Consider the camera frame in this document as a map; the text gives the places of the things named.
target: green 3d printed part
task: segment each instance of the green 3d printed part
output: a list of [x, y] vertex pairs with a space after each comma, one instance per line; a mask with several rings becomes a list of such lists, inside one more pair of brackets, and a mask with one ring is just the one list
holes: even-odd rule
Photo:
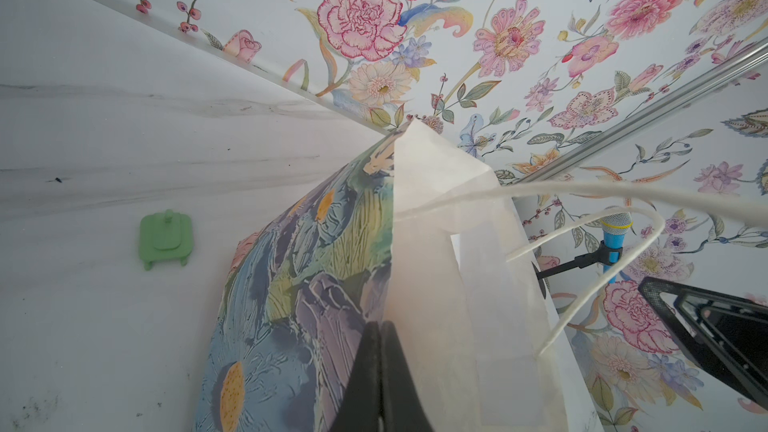
[[139, 226], [139, 257], [144, 270], [152, 262], [178, 258], [182, 265], [192, 253], [192, 221], [190, 216], [168, 209], [146, 216]]

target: microphone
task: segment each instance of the microphone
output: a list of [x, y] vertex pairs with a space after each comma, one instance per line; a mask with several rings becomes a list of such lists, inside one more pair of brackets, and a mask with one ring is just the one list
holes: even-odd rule
[[[612, 216], [603, 217], [600, 220], [600, 224], [603, 226], [603, 242], [606, 247], [609, 248], [621, 248], [624, 245], [624, 236], [629, 232], [629, 228], [632, 226], [632, 216], [628, 212], [622, 212], [620, 214], [613, 214]], [[608, 261], [611, 264], [615, 264], [619, 260], [618, 252], [611, 252], [608, 255]], [[608, 272], [610, 265], [603, 265], [603, 273]], [[610, 284], [616, 282], [616, 277], [610, 280]]]

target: blue flower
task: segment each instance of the blue flower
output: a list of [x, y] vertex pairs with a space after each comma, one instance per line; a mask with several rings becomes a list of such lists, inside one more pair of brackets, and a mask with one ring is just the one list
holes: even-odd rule
[[400, 47], [390, 55], [392, 62], [395, 65], [403, 64], [406, 67], [424, 67], [426, 64], [425, 57], [429, 54], [429, 47], [432, 46], [432, 43], [426, 40], [426, 36], [420, 36], [418, 41], [411, 38], [408, 41], [408, 47], [400, 44]]

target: paper bag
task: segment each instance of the paper bag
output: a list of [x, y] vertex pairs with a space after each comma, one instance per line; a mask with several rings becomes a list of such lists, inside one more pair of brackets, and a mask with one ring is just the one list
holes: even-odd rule
[[495, 187], [414, 121], [272, 221], [226, 280], [195, 429], [328, 430], [365, 323], [385, 319], [436, 432], [566, 430], [554, 355], [533, 359], [549, 325], [532, 256], [504, 263], [526, 243], [512, 201], [397, 219]]

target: white table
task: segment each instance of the white table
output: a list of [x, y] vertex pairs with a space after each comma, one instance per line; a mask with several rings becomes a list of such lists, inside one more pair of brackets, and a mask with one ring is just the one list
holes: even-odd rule
[[[381, 136], [90, 0], [0, 16], [0, 430], [189, 430], [236, 244]], [[194, 251], [146, 272], [166, 208]]]

